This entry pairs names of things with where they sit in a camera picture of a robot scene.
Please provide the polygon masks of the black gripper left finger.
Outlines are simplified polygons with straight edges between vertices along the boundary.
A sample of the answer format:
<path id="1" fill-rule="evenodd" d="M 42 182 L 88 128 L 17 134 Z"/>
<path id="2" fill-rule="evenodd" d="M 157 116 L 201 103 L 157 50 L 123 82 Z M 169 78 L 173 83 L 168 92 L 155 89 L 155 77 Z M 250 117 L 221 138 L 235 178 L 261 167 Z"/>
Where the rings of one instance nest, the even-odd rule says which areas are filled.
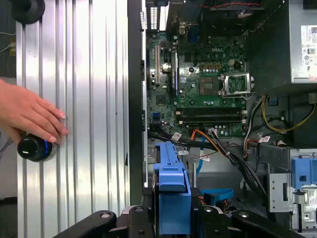
<path id="1" fill-rule="evenodd" d="M 158 191 L 146 188 L 140 205 L 125 207 L 117 216 L 97 211 L 57 234 L 56 238 L 157 238 Z"/>

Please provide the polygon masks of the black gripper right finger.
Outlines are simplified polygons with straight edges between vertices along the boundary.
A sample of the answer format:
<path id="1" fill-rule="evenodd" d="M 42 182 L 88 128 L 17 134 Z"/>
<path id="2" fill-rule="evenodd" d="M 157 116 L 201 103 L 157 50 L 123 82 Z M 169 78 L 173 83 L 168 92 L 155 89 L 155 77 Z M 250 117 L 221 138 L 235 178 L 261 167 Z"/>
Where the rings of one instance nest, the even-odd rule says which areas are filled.
<path id="1" fill-rule="evenodd" d="M 216 206 L 205 205 L 201 191 L 192 193 L 192 238 L 299 238 L 300 235 L 249 210 L 226 216 Z"/>

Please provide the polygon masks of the person's bare hand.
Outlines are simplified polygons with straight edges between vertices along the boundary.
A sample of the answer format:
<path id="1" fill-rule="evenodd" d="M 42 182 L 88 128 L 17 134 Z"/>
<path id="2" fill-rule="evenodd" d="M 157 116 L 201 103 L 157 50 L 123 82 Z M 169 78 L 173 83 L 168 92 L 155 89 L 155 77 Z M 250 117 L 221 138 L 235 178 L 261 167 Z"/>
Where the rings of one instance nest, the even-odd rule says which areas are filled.
<path id="1" fill-rule="evenodd" d="M 60 122 L 65 114 L 36 93 L 0 81 L 0 128 L 16 143 L 22 132 L 51 143 L 60 143 L 68 134 Z"/>

